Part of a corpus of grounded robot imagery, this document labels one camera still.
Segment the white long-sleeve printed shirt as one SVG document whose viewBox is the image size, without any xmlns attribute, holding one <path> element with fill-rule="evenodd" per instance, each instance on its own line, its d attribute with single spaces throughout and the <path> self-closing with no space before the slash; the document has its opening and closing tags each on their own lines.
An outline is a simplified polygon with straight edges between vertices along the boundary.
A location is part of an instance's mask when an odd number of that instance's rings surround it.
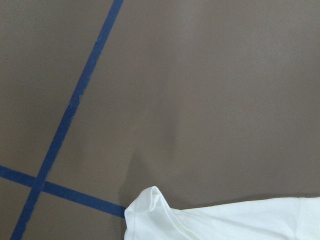
<svg viewBox="0 0 320 240">
<path fill-rule="evenodd" d="M 174 209 L 143 190 L 124 211 L 126 240 L 318 240 L 319 197 L 281 197 Z"/>
</svg>

